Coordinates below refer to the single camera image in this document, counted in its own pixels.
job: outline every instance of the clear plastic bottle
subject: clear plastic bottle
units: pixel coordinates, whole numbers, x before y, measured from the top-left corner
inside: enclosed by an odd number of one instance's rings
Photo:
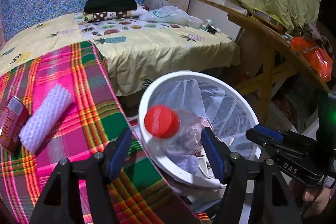
[[[213,25],[213,21],[211,19],[207,19],[202,23],[202,25],[199,27],[200,29],[207,31],[209,26]]]
[[[149,133],[159,138],[160,148],[170,155],[195,155],[202,149],[202,122],[189,110],[156,105],[146,113],[144,124]]]

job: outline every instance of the blue gripper pad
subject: blue gripper pad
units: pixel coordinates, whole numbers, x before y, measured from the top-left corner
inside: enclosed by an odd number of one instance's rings
[[[229,148],[215,137],[210,128],[202,130],[201,141],[215,178],[224,184],[226,173],[229,171]]]
[[[266,136],[266,137],[269,137],[279,143],[282,143],[284,141],[284,137],[282,136],[282,134],[279,132],[279,131],[276,131],[276,130],[273,130],[273,129],[270,129],[270,128],[267,128],[267,127],[263,127],[261,125],[256,125],[254,128],[253,128],[255,131],[257,131],[258,133]]]
[[[123,167],[127,157],[131,142],[132,131],[129,128],[123,131],[115,140],[115,153],[110,161],[110,170],[108,174],[110,182],[118,178],[121,168]]]

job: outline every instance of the red can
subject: red can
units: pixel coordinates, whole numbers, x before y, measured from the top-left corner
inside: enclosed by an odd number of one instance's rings
[[[28,120],[28,109],[20,99],[11,95],[0,112],[0,145],[14,155],[19,143],[19,133]]]

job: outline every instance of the red bottle cap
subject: red bottle cap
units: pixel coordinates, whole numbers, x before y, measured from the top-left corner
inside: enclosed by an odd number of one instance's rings
[[[178,115],[165,105],[151,107],[145,115],[144,123],[147,131],[158,138],[170,138],[180,127]]]

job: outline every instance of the yellow bedsheet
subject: yellow bedsheet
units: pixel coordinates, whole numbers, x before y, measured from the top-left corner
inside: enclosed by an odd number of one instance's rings
[[[27,60],[84,40],[74,14],[32,26],[0,51],[0,76]],[[106,57],[110,81],[119,96],[143,89],[145,79],[155,80],[172,71],[240,63],[239,47],[226,35],[188,27],[132,30],[90,41]]]

